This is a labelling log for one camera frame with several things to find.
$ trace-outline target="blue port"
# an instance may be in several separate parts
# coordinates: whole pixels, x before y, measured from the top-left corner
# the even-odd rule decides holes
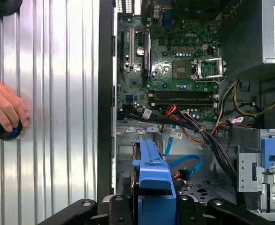
[[[265,169],[275,165],[275,138],[263,138],[261,140],[261,164]]]
[[[125,101],[126,102],[133,102],[133,95],[126,95],[125,96]]]
[[[172,27],[173,25],[173,9],[165,9],[162,15],[161,24],[163,27]]]

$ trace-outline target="pcie slot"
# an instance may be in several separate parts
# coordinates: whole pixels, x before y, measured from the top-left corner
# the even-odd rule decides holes
[[[150,33],[147,32],[144,34],[144,78],[145,79],[148,79],[151,73],[150,51],[151,51],[151,38],[150,38]]]
[[[123,71],[124,68],[124,47],[125,47],[125,32],[121,31],[120,34],[120,48],[118,49],[119,53],[120,53],[120,70],[121,72]]]
[[[134,29],[129,31],[129,66],[130,68],[134,67]]]

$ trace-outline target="green circuit board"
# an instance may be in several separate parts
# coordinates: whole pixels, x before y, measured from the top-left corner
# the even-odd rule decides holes
[[[170,105],[178,103],[181,110],[193,112],[197,120],[215,121],[215,105],[207,106],[198,102],[208,98],[208,94],[217,94],[218,85],[215,82],[195,82],[191,62],[218,56],[216,27],[216,21],[181,21],[166,27],[160,20],[153,20],[147,28],[139,16],[121,17],[118,22],[118,109],[122,109],[130,96],[134,107],[141,112],[148,108],[154,113],[163,114]],[[130,61],[130,33],[133,30],[134,57]],[[151,34],[151,70],[149,77],[145,78],[143,53],[144,34],[147,32]],[[215,65],[208,64],[202,73],[210,75],[216,73],[215,70]],[[190,100],[195,104],[182,104],[184,93],[191,94],[191,91],[193,95]],[[163,100],[163,105],[153,104],[149,99],[153,93],[170,94],[170,99]]]

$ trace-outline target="wire bundle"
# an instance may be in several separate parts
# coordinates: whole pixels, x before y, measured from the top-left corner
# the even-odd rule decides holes
[[[201,128],[201,126],[197,124],[197,122],[190,115],[177,113],[176,115],[172,114],[172,116],[170,114],[170,118],[168,118],[151,113],[149,119],[147,120],[143,118],[142,113],[138,112],[131,105],[125,105],[123,107],[123,111],[120,112],[120,115],[142,122],[177,125],[183,129],[189,129],[194,131],[195,133],[201,134],[203,138],[203,143],[210,146],[221,168],[230,177],[233,183],[237,182],[237,172],[233,167],[226,150],[222,147],[220,143],[218,143],[218,141],[215,139],[215,137],[213,137],[213,135],[209,131]]]

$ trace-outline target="aluminum panel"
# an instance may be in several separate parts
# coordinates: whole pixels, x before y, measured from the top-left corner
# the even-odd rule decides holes
[[[0,80],[30,111],[0,141],[0,224],[33,225],[96,199],[99,0],[26,0],[0,18]]]

